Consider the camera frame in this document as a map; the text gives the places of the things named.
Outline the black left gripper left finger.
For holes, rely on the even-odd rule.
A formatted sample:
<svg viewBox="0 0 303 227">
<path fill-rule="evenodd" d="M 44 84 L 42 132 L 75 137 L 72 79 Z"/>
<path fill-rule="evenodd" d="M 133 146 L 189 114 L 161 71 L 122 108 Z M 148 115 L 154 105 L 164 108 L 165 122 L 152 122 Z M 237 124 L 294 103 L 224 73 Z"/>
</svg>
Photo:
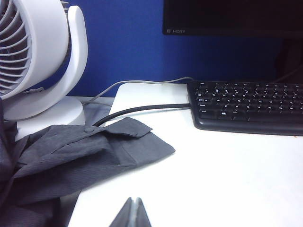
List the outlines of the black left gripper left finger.
<svg viewBox="0 0 303 227">
<path fill-rule="evenodd" d="M 120 209 L 120 211 L 118 212 L 118 214 L 116 215 L 116 217 L 114 218 L 114 220 L 112 221 L 112 223 L 110 224 L 110 227 L 128 226 L 132 204 L 133 204 L 133 200 L 131 197 L 129 197 L 124 203 L 124 205 L 122 206 L 122 208 Z"/>
</svg>

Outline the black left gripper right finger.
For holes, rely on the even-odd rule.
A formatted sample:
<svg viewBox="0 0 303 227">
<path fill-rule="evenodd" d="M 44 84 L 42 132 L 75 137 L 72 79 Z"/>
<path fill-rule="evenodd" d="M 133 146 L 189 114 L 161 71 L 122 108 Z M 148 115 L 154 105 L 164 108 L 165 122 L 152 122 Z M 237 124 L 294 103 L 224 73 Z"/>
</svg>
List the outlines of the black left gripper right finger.
<svg viewBox="0 0 303 227">
<path fill-rule="evenodd" d="M 136 199 L 135 208 L 135 226 L 136 227 L 151 227 L 149 217 L 141 198 Z"/>
</svg>

